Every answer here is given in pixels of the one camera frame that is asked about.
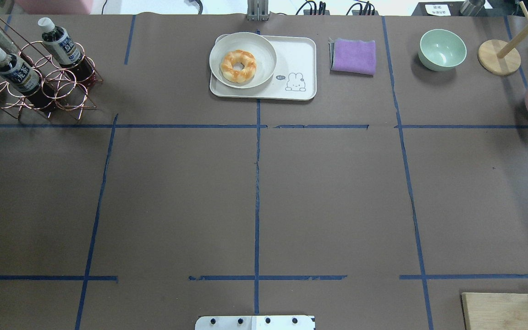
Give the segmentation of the beige serving tray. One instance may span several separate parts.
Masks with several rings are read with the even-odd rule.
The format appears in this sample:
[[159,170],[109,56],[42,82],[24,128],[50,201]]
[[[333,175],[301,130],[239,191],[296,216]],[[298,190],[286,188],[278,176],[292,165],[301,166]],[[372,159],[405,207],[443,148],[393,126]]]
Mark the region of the beige serving tray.
[[233,88],[211,73],[209,88],[218,97],[308,101],[317,93],[317,51],[314,41],[293,36],[262,36],[276,50],[272,77],[253,88]]

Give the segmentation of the green bowl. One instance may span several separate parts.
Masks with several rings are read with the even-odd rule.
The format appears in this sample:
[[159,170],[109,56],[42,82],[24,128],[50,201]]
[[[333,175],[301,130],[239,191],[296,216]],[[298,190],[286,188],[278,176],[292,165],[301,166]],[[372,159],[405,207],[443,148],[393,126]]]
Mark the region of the green bowl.
[[457,34],[445,29],[432,29],[421,37],[418,57],[424,67],[444,72],[463,63],[467,52],[467,46]]

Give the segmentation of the wooden cutting board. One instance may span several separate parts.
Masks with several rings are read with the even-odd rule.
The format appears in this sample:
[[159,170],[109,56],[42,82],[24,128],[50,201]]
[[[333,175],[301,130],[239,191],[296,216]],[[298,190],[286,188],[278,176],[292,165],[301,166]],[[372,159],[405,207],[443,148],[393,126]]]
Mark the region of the wooden cutting board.
[[467,330],[528,330],[528,294],[464,292]]

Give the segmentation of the purple folded cloth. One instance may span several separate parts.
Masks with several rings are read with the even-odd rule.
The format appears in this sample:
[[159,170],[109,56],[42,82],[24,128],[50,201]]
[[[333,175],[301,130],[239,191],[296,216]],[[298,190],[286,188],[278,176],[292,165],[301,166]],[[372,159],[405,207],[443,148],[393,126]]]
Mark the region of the purple folded cloth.
[[334,40],[330,43],[330,69],[338,72],[375,75],[375,40]]

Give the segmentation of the grey metal bracket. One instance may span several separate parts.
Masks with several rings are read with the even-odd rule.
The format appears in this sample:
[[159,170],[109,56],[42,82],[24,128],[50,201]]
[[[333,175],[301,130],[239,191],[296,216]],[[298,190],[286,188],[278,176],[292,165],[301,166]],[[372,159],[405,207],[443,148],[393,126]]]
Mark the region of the grey metal bracket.
[[270,18],[268,0],[247,0],[247,20],[249,22],[268,21]]

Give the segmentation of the wooden stand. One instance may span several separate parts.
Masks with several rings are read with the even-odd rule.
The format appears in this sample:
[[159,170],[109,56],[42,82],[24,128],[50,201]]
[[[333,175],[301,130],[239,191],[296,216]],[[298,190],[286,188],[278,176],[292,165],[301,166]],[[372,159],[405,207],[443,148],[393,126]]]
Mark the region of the wooden stand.
[[478,60],[482,67],[499,77],[511,75],[521,67],[521,56],[516,47],[528,37],[528,9],[523,0],[517,5],[527,20],[522,30],[509,42],[491,39],[482,43],[478,48]]

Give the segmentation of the metal base plate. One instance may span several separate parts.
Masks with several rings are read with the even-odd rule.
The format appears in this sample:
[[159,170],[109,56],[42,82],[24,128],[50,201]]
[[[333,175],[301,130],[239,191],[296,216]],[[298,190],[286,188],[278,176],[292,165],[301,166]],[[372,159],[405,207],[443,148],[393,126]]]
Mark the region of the metal base plate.
[[314,316],[309,315],[235,315],[205,316],[195,323],[195,330],[315,330]]

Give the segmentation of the glazed donut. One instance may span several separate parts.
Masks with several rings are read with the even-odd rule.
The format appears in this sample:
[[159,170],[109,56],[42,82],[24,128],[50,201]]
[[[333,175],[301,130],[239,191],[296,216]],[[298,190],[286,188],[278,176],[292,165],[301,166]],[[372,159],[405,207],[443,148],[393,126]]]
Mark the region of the glazed donut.
[[250,52],[237,49],[228,52],[220,63],[223,77],[232,83],[247,83],[257,71],[255,56]]

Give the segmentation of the white round plate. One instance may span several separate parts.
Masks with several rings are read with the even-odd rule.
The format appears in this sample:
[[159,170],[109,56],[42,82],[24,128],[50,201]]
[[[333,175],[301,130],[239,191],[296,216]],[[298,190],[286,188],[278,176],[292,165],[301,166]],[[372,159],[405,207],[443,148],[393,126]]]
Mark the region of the white round plate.
[[[220,63],[224,56],[234,50],[244,50],[255,56],[257,69],[255,76],[245,83],[227,81],[221,71]],[[218,40],[209,55],[211,72],[216,79],[233,88],[253,88],[268,81],[276,67],[277,54],[272,44],[264,37],[252,32],[237,32],[223,36]]]

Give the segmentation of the tea bottle right rack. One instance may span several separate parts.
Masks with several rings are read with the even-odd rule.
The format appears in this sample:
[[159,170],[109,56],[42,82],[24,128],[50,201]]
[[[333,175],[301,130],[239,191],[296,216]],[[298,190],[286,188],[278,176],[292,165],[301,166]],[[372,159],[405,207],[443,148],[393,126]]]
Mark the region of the tea bottle right rack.
[[60,67],[71,71],[76,81],[82,84],[93,83],[96,79],[94,69],[67,30],[57,26],[49,17],[40,18],[38,27],[42,31],[44,48],[50,52]]

